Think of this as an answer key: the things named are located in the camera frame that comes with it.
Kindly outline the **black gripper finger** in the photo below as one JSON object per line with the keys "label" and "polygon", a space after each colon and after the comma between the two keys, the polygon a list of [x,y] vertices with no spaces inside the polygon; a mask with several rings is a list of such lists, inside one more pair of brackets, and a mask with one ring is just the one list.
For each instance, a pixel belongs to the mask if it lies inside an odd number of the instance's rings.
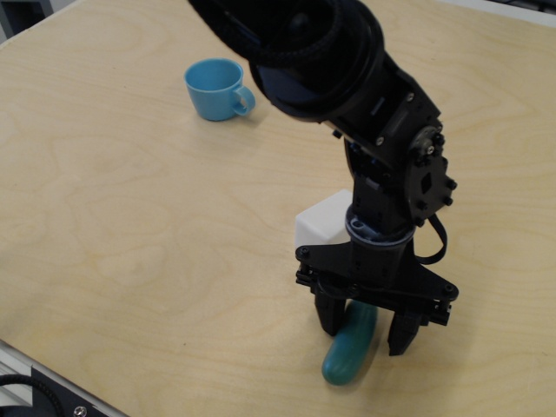
{"label": "black gripper finger", "polygon": [[418,334],[420,327],[427,325],[428,318],[423,314],[412,311],[396,312],[387,338],[389,355],[403,355]]}
{"label": "black gripper finger", "polygon": [[314,305],[322,329],[327,334],[335,336],[343,323],[346,301],[318,293],[314,296]]}

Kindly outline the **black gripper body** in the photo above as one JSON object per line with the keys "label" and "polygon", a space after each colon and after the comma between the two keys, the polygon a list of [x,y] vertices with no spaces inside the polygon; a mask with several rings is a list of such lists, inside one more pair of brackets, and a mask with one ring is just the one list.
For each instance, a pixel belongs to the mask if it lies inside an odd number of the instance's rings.
{"label": "black gripper body", "polygon": [[393,312],[423,314],[428,323],[446,325],[459,290],[422,266],[414,242],[381,246],[345,242],[305,245],[295,251],[296,281],[316,295],[356,300]]}

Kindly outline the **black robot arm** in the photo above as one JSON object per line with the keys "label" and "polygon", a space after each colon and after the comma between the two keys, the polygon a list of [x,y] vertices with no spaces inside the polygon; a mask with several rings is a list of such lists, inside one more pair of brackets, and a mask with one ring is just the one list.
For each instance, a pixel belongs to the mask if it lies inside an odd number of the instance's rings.
{"label": "black robot arm", "polygon": [[388,55],[381,27],[360,1],[195,1],[205,24],[248,63],[262,94],[303,122],[324,122],[345,143],[354,179],[349,240],[302,245],[297,281],[337,334],[346,302],[394,312],[389,352],[403,354],[420,327],[448,322],[458,296],[419,257],[414,233],[445,229],[453,201],[440,112]]}

